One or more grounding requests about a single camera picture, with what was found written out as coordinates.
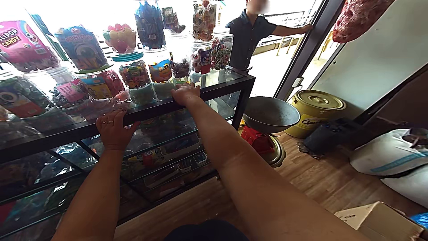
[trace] red bag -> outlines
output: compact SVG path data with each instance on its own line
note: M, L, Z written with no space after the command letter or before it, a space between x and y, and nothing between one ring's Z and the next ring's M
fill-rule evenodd
M346 0L334 25L333 40L346 43L360 37L393 2L394 0Z

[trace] yellow bucket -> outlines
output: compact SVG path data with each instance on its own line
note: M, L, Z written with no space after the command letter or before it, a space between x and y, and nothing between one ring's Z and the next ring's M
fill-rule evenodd
M340 98L318 90L301 90L297 92L291 103L300 112L300 121L285 130L285 133L297 138L306 138L318 126L338 117L346 108Z

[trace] dark clothing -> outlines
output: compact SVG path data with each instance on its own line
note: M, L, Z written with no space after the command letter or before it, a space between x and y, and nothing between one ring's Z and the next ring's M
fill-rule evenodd
M249 241L232 224L208 220L199 225L189 224L174 229L163 241Z
M230 66L246 70L259 41L269 37L276 25L268 22L263 16L258 16L253 26L247 16L247 10L244 9L241 16L228 23L226 27L230 28L230 33L233 34Z

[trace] woman's right hand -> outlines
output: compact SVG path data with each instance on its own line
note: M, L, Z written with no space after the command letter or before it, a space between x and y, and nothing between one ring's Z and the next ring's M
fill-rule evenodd
M195 83L178 84L177 90L171 90L171 94L179 105L187 106L191 101L201 99L201 87L195 87Z

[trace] lollipop candy box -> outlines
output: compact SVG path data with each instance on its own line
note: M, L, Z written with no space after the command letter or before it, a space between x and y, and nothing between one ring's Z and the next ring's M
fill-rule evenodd
M0 22L0 54L22 72L59 66L55 54L25 21Z
M106 44L120 54L132 53L137 43L137 33L128 24L108 26L103 33Z

